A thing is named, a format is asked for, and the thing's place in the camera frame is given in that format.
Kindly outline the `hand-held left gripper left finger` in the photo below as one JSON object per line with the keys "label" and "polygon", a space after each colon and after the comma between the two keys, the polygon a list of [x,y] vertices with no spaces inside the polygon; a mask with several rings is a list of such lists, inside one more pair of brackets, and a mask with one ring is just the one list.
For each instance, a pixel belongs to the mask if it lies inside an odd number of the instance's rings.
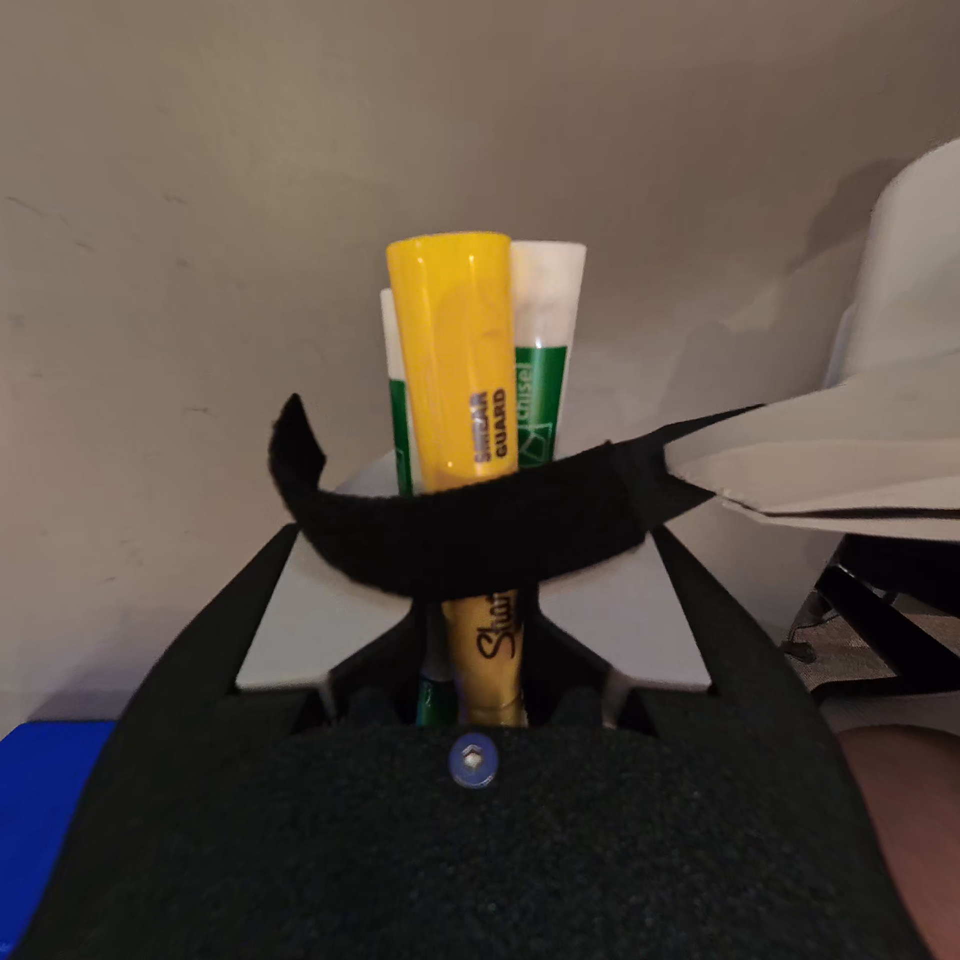
{"label": "hand-held left gripper left finger", "polygon": [[358,584],[297,534],[236,677],[239,690],[307,689],[337,708],[331,673],[402,622],[407,598]]}

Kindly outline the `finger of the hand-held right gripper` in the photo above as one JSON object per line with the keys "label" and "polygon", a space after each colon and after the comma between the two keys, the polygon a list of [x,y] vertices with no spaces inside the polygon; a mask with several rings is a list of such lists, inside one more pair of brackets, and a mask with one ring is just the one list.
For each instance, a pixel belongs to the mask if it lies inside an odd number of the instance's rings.
{"label": "finger of the hand-held right gripper", "polygon": [[723,499],[722,506],[767,526],[932,543],[959,542],[958,511],[851,510],[773,514],[753,510],[729,499]]}
{"label": "finger of the hand-held right gripper", "polygon": [[670,474],[754,511],[959,508],[959,360],[879,367],[672,440]]}

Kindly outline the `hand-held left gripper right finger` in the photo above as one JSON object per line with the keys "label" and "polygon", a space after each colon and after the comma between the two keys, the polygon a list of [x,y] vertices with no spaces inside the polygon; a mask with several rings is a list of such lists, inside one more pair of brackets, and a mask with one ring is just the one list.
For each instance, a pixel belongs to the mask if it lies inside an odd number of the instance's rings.
{"label": "hand-held left gripper right finger", "polygon": [[604,663],[604,723],[634,690],[705,694],[712,678],[654,535],[615,558],[538,587],[545,619]]}

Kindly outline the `green and white marker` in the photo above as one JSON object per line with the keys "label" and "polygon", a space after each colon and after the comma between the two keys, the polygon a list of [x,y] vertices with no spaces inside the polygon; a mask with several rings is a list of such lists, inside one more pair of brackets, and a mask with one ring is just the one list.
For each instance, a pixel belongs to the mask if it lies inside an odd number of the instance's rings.
{"label": "green and white marker", "polygon": [[510,244],[521,470],[557,454],[586,259],[587,246],[577,242]]}
{"label": "green and white marker", "polygon": [[[390,388],[393,452],[399,493],[412,498],[423,491],[423,478],[412,420],[400,329],[393,293],[379,294]],[[458,719],[458,698],[452,679],[447,624],[437,604],[422,616],[424,658],[419,671],[415,722],[418,726],[450,726]]]}

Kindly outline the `yellow highlighter marker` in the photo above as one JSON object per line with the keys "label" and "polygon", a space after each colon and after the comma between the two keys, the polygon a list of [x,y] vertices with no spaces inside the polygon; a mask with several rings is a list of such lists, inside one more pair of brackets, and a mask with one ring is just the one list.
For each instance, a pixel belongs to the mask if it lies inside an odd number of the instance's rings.
{"label": "yellow highlighter marker", "polygon": [[[390,244],[386,257],[423,491],[519,470],[511,239],[473,231]],[[520,593],[441,605],[460,718],[522,727]]]}

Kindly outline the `white rounded object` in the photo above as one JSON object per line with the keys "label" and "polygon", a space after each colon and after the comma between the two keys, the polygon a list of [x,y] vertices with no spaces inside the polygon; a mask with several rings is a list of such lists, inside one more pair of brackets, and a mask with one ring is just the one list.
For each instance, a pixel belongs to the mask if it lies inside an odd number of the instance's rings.
{"label": "white rounded object", "polygon": [[958,349],[959,140],[954,139],[907,165],[881,193],[822,388]]}

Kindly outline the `person's leg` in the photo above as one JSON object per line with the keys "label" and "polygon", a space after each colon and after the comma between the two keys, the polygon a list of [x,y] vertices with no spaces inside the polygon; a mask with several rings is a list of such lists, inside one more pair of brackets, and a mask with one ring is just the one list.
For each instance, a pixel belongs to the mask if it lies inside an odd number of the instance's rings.
{"label": "person's leg", "polygon": [[959,738],[917,726],[868,726],[838,741],[888,871],[939,959],[959,957]]}

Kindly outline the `blue box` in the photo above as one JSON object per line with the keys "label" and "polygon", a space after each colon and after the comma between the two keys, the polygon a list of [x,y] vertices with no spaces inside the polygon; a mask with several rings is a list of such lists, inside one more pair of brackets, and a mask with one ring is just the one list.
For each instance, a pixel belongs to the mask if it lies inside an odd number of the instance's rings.
{"label": "blue box", "polygon": [[1,742],[1,957],[35,915],[114,721],[36,721]]}

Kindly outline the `black metal frame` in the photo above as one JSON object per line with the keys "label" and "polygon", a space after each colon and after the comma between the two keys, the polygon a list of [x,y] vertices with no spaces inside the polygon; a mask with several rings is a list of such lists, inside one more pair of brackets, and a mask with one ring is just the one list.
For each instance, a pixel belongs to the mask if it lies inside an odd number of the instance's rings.
{"label": "black metal frame", "polygon": [[879,698],[954,693],[959,659],[874,588],[905,594],[952,618],[959,617],[959,544],[847,534],[814,589],[893,671],[885,678],[834,680],[811,691],[831,698]]}

